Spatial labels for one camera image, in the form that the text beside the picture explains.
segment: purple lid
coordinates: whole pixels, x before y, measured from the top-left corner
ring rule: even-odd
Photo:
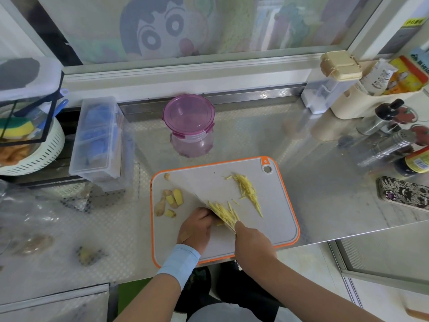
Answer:
[[[180,95],[165,106],[163,120],[176,137],[184,139],[209,132],[214,125],[215,108],[200,95]]]

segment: shredded ginger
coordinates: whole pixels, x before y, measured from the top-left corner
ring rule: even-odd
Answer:
[[[233,179],[238,183],[240,187],[242,199],[248,197],[249,200],[252,201],[253,205],[255,206],[256,211],[258,211],[259,215],[263,217],[261,213],[261,206],[259,205],[258,197],[256,196],[256,191],[253,187],[253,184],[244,175],[234,174]]]
[[[221,218],[228,226],[232,227],[234,229],[234,226],[237,221],[239,221],[239,216],[235,212],[235,210],[227,210],[221,203],[219,202],[208,202],[208,205],[210,206],[210,209],[217,215],[219,218]]]

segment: phone case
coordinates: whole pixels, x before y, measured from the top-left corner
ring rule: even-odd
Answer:
[[[378,196],[385,201],[429,212],[429,188],[383,176],[377,179]]]

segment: hand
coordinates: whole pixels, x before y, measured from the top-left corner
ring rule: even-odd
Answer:
[[[217,220],[207,208],[196,208],[180,227],[177,244],[185,244],[196,249],[201,255],[210,240],[212,224]]]
[[[259,230],[247,228],[240,221],[236,222],[236,260],[250,277],[255,279],[264,272],[264,265],[277,254],[270,240]]]

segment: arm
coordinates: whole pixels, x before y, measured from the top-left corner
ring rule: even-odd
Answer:
[[[180,227],[176,247],[158,274],[115,319],[115,322],[169,322],[180,293],[210,240],[216,217],[197,208]]]
[[[281,263],[257,229],[237,222],[236,233],[235,255],[243,270],[303,322],[382,322]]]

